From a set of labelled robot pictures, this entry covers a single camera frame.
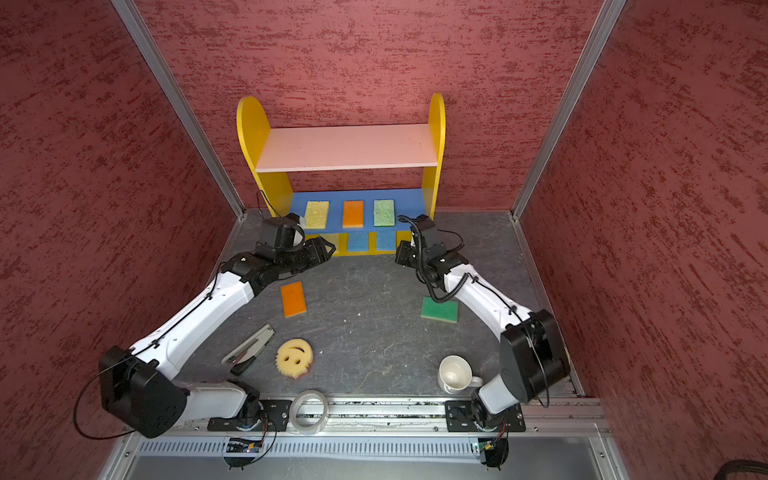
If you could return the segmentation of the light green sponge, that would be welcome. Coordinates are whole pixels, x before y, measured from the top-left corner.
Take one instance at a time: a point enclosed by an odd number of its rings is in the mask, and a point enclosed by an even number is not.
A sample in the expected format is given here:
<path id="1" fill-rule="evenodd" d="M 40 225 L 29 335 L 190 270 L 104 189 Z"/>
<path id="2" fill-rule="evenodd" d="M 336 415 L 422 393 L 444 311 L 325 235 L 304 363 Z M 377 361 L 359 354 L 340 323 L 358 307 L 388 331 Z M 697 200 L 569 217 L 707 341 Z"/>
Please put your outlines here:
<path id="1" fill-rule="evenodd" d="M 396 224 L 395 202 L 392 199 L 376 199 L 374 201 L 373 216 L 375 227 L 394 227 Z"/>

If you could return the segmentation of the green scrub sponge dark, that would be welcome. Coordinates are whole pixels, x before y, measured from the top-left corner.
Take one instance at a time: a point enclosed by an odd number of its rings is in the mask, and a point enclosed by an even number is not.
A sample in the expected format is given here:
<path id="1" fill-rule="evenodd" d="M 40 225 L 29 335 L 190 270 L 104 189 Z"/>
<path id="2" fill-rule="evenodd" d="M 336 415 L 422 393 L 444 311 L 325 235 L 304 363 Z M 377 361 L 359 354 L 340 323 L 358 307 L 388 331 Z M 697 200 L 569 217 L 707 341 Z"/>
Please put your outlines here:
<path id="1" fill-rule="evenodd" d="M 453 300 L 438 303 L 430 297 L 424 297 L 420 316 L 428 320 L 455 324 L 458 322 L 459 303 Z"/>

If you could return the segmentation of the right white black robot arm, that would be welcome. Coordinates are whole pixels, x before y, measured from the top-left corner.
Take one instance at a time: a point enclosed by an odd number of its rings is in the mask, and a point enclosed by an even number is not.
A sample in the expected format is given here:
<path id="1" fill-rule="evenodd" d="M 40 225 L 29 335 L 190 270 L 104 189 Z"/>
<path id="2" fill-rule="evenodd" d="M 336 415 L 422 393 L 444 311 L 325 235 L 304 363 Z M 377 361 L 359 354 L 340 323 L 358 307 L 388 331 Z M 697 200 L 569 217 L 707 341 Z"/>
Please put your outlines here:
<path id="1" fill-rule="evenodd" d="M 429 216 L 400 215 L 397 220 L 410 227 L 412 239 L 397 247 L 396 262 L 415 270 L 433 303 L 462 303 L 498 341 L 500 372 L 474 395 L 477 415 L 498 416 L 539 396 L 549 399 L 550 388 L 571 373 L 554 316 L 527 308 L 492 286 L 458 247 L 445 246 L 443 231 Z"/>

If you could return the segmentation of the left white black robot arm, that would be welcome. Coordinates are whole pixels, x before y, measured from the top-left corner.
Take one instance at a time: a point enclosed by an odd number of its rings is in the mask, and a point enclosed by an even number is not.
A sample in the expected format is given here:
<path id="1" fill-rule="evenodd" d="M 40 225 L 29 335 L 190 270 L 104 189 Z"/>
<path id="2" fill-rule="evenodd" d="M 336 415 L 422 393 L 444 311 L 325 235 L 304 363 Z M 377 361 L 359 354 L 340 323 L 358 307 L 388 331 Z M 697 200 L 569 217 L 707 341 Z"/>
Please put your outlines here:
<path id="1" fill-rule="evenodd" d="M 335 250 L 323 237 L 307 238 L 295 214 L 265 220 L 255 248 L 221 263 L 211 283 L 170 320 L 130 348 L 114 346 L 101 356 L 94 379 L 102 408 L 146 438 L 206 418 L 231 419 L 244 431 L 265 427 L 255 388 L 176 377 L 204 341 L 267 286 L 329 261 Z"/>

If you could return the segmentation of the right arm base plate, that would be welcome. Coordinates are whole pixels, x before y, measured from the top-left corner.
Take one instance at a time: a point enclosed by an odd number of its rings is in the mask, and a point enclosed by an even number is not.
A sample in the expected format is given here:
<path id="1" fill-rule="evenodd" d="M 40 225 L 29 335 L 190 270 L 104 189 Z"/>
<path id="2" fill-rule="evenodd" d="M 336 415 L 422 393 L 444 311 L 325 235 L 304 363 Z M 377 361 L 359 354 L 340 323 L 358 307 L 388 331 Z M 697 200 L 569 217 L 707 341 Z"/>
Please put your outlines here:
<path id="1" fill-rule="evenodd" d="M 501 413 L 490 414 L 482 404 L 469 400 L 449 400 L 444 403 L 449 432 L 520 433 L 526 430 L 521 407 L 514 405 Z"/>

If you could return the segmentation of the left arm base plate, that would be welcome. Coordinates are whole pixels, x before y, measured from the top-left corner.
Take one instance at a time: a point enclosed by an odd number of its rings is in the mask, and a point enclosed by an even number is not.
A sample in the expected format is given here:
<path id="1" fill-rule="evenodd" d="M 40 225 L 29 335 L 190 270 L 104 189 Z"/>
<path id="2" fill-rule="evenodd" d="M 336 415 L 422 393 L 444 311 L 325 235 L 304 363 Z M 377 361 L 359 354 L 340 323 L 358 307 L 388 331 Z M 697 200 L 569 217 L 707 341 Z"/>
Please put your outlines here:
<path id="1" fill-rule="evenodd" d="M 291 400 L 266 399 L 260 401 L 260 413 L 255 420 L 245 424 L 236 418 L 211 418 L 207 430 L 211 432 L 235 432 L 239 434 L 255 434 L 264 427 L 267 430 L 285 432 L 289 423 Z"/>

